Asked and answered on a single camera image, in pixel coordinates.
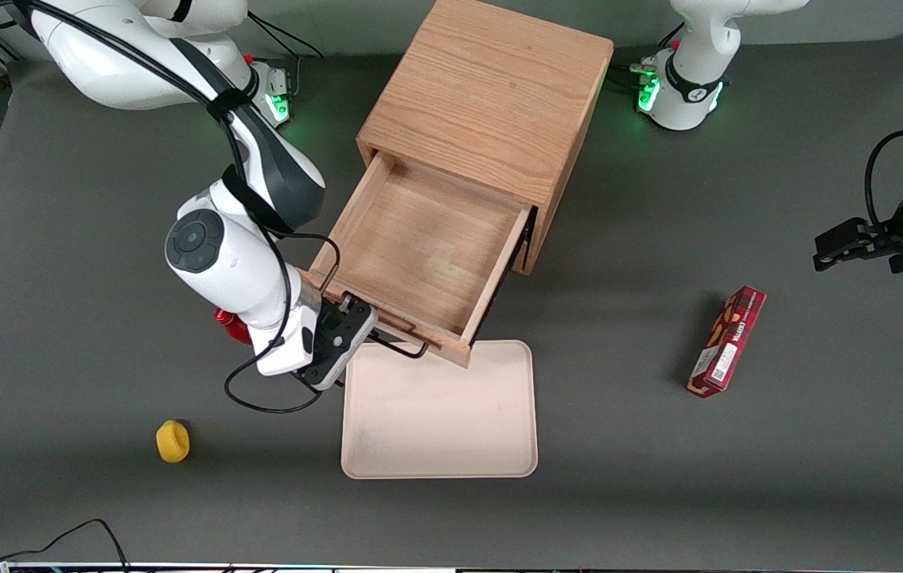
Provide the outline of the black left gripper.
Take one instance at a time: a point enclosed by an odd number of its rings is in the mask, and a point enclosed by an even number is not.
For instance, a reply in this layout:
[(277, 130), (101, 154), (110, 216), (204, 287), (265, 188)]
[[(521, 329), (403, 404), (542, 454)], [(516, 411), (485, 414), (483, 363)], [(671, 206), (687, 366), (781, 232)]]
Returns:
[[(874, 211), (872, 178), (868, 178), (868, 214), (880, 241), (890, 251), (890, 268), (903, 269), (903, 199), (888, 219), (880, 220)], [(814, 269), (823, 272), (834, 265), (865, 260), (872, 253), (874, 229), (866, 219), (847, 219), (814, 239)]]

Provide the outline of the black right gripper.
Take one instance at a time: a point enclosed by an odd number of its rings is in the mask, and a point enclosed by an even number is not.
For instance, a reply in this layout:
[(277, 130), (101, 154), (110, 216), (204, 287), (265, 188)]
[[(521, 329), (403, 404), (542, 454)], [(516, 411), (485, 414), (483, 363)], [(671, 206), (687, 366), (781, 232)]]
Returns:
[(349, 291), (337, 304), (324, 301), (314, 327), (312, 360), (296, 371), (296, 378), (316, 392), (334, 387), (377, 322), (377, 310)]

